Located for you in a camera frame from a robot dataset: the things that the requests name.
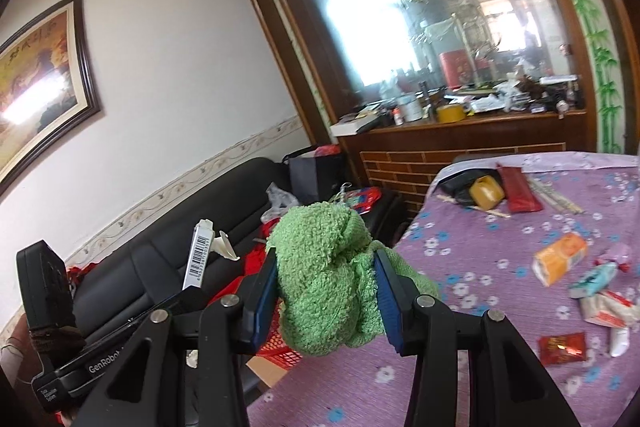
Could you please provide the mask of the green fuzzy cloth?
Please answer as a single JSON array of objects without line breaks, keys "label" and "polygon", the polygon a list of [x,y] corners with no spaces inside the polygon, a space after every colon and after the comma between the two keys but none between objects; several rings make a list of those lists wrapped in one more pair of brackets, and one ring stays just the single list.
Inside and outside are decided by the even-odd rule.
[{"label": "green fuzzy cloth", "polygon": [[276,251],[280,334],[305,357],[360,348],[384,333],[375,251],[383,251],[420,293],[438,295],[434,282],[371,236],[355,210],[332,202],[288,210],[267,246]]}]

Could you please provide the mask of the white blue medicine box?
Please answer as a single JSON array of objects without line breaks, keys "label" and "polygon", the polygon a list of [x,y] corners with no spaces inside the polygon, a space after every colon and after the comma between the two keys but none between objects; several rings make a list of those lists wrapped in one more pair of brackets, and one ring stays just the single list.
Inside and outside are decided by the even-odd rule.
[{"label": "white blue medicine box", "polygon": [[188,262],[186,262],[186,273],[183,277],[183,289],[202,286],[210,246],[212,246],[214,237],[215,230],[212,221],[202,219],[195,225]]}]

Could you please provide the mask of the dark red snack wrapper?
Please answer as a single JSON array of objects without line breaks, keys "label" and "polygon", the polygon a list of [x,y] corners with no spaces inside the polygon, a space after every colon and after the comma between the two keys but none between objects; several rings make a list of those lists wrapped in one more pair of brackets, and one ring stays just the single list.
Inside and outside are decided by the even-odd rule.
[{"label": "dark red snack wrapper", "polygon": [[538,339],[539,360],[545,366],[587,360],[584,332],[544,336]]}]

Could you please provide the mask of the orange tissue pack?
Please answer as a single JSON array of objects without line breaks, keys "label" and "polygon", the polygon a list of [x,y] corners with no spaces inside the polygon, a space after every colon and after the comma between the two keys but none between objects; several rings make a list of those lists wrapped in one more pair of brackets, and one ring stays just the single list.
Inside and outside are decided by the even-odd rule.
[{"label": "orange tissue pack", "polygon": [[549,287],[587,256],[588,245],[582,236],[567,233],[534,254],[532,270],[544,287]]}]

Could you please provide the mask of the teal wet wipe pack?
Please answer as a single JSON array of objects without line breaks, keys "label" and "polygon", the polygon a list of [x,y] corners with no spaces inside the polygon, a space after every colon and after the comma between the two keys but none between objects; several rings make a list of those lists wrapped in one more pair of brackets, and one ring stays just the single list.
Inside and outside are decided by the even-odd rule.
[{"label": "teal wet wipe pack", "polygon": [[603,265],[596,265],[587,272],[579,281],[570,285],[568,295],[572,299],[582,299],[596,295],[603,288],[608,286],[618,268],[615,262],[606,262]]}]

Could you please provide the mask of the white red snack bag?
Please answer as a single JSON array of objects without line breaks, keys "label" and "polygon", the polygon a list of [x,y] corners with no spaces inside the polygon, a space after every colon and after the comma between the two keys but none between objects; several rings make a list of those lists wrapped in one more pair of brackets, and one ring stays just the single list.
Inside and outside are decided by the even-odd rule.
[{"label": "white red snack bag", "polygon": [[623,329],[639,322],[639,306],[613,291],[584,297],[579,306],[582,318],[590,324]]}]

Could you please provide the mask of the small white bottle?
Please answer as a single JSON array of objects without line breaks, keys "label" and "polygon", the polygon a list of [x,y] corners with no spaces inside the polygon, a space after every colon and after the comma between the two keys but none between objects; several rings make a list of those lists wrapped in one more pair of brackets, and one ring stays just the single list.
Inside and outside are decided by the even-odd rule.
[{"label": "small white bottle", "polygon": [[630,346],[630,329],[620,327],[610,330],[610,355],[612,358],[621,357]]}]

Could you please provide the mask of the cardboard box under basket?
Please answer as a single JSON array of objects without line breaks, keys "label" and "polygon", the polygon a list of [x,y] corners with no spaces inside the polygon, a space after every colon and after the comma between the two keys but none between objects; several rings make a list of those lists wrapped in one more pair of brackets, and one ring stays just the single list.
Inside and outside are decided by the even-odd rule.
[{"label": "cardboard box under basket", "polygon": [[253,357],[246,365],[268,388],[273,388],[288,373],[287,369],[282,369],[264,357]]}]

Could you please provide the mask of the red plastic basket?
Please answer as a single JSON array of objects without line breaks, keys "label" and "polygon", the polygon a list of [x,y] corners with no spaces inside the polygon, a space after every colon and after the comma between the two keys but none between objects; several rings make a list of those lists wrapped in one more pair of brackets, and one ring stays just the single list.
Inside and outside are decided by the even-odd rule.
[{"label": "red plastic basket", "polygon": [[257,351],[257,355],[280,369],[289,371],[299,363],[302,356],[284,341],[280,333],[280,304],[281,300],[278,300],[272,314],[267,339]]}]

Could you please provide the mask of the yellow tape roll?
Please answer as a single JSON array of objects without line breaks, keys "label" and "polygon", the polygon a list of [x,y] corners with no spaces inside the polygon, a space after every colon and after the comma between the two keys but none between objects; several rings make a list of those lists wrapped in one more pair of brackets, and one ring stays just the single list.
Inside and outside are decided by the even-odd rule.
[{"label": "yellow tape roll", "polygon": [[493,176],[481,176],[469,188],[469,194],[477,207],[493,210],[506,197],[500,183]]}]

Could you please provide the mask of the purple floral tablecloth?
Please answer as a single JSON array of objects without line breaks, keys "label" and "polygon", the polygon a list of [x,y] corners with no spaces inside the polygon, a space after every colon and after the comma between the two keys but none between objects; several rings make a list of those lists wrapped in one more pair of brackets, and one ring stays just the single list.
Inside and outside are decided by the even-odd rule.
[{"label": "purple floral tablecloth", "polygon": [[[446,305],[480,315],[501,310],[531,346],[544,336],[584,332],[587,360],[552,366],[550,373],[584,426],[611,426],[639,387],[639,348],[610,355],[605,327],[585,322],[568,288],[615,243],[639,236],[639,165],[628,155],[579,152],[516,155],[521,167],[585,210],[548,207],[498,218],[466,210],[431,194],[397,244],[416,271],[437,284]],[[563,235],[587,242],[587,256],[544,287],[534,254]],[[408,409],[414,363],[385,337],[359,349],[304,358],[248,409],[255,426],[400,426]]]}]

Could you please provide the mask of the dark paper shopping bag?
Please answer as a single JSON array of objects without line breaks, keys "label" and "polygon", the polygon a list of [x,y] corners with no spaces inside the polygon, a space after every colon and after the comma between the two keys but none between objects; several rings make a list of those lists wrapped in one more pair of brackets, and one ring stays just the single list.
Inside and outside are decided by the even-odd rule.
[{"label": "dark paper shopping bag", "polygon": [[347,156],[337,144],[308,146],[282,161],[292,193],[303,205],[329,200],[349,178]]}]

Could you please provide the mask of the clear plastic bag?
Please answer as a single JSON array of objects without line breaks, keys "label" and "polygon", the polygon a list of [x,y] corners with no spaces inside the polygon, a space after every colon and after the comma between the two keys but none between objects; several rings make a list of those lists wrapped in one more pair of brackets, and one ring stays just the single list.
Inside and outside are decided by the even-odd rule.
[{"label": "clear plastic bag", "polygon": [[299,206],[299,201],[293,194],[282,190],[275,183],[269,184],[266,194],[270,207],[260,217],[260,221],[264,225],[273,220],[281,219],[288,210]]}]

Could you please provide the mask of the wooden cabinet with mirror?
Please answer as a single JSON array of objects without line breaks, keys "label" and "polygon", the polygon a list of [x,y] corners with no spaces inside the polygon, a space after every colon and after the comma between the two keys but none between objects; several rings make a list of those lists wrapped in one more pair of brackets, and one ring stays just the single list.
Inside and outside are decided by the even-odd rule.
[{"label": "wooden cabinet with mirror", "polygon": [[250,0],[314,141],[421,208],[463,155],[623,154],[639,141],[639,54],[622,0]]}]

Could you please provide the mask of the framed painting on wall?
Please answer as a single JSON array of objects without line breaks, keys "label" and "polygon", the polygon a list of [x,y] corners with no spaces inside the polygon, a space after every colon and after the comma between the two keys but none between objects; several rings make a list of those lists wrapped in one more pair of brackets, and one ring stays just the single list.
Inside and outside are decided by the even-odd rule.
[{"label": "framed painting on wall", "polygon": [[100,110],[84,0],[61,0],[1,46],[1,191]]}]

